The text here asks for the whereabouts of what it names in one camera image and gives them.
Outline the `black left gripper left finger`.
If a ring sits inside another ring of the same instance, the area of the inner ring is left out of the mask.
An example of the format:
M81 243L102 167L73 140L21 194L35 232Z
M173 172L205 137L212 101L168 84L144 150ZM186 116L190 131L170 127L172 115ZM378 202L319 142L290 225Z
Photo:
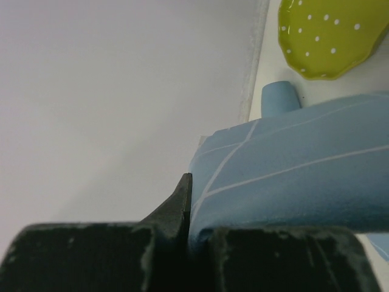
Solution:
M192 177L139 222L25 227L1 262L2 291L180 291Z

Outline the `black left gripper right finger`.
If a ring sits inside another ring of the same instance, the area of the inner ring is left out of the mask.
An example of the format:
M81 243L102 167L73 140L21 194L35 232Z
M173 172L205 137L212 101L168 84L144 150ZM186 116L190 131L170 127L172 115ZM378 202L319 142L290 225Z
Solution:
M208 241L217 291L380 291L344 228L217 228Z

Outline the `blue checked cloth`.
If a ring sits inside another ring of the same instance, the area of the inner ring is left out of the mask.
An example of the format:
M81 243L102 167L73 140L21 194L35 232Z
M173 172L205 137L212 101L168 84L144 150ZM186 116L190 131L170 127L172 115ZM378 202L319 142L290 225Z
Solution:
M218 227L388 231L388 93L330 100L219 130L191 163L188 250Z

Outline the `blue cup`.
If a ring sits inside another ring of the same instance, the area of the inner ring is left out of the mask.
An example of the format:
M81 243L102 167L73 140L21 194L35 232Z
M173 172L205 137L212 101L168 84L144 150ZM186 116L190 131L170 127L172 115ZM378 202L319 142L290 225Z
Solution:
M274 117L301 108L295 87L288 81L270 83L262 88L261 117Z

